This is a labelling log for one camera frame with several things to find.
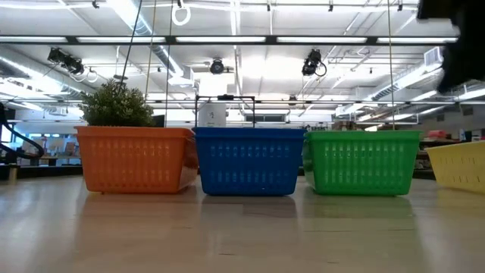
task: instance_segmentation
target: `table surface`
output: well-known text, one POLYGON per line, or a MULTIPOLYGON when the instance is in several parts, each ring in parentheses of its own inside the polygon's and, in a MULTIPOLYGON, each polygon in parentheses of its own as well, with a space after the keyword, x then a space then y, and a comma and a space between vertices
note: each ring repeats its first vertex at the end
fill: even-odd
POLYGON ((485 196, 414 180, 404 197, 88 193, 82 177, 0 186, 11 272, 479 272, 485 196))

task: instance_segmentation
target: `yellow basket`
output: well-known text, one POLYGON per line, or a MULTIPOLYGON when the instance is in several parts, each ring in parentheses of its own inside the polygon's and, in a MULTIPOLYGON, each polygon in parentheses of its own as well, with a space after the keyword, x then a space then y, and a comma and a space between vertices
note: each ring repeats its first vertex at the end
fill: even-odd
POLYGON ((438 184, 485 193, 485 141, 426 149, 438 184))

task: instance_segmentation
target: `orange basket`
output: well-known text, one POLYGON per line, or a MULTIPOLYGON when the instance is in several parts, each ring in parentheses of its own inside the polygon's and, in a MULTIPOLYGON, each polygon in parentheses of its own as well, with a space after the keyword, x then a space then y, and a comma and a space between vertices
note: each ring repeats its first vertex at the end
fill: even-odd
POLYGON ((183 128, 76 127, 89 191, 177 193, 197 177, 193 132, 183 128))

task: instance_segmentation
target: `hanging ring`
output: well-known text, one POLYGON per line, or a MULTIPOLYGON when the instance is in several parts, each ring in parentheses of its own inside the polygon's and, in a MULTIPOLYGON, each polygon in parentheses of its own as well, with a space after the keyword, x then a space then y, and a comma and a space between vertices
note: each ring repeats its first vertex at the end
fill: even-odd
POLYGON ((184 6, 182 8, 174 8, 172 10, 172 22, 174 22, 174 24, 176 24, 177 26, 183 26, 184 24, 187 24, 189 23, 189 20, 190 20, 190 17, 191 17, 191 13, 190 13, 190 8, 187 7, 187 6, 184 6), (186 16, 185 16, 185 19, 183 19, 182 21, 178 21, 177 19, 177 11, 179 10, 185 10, 186 11, 186 16))

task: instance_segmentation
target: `security camera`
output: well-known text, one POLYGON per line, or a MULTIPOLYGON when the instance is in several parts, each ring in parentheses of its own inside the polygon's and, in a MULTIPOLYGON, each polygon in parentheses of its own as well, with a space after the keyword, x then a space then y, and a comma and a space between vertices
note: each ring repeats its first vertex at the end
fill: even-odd
POLYGON ((62 52, 60 49, 51 48, 47 60, 53 64, 60 64, 62 68, 73 75, 84 73, 83 60, 62 52))
POLYGON ((319 49, 312 49, 308 57, 303 64, 302 74, 303 76, 312 76, 316 74, 319 77, 325 76, 327 73, 327 66, 321 61, 321 53, 319 49), (325 68, 325 73, 317 74, 317 69, 322 66, 325 68))
POLYGON ((219 58, 214 59, 211 65, 211 73, 214 75, 222 74, 224 72, 224 65, 219 58))

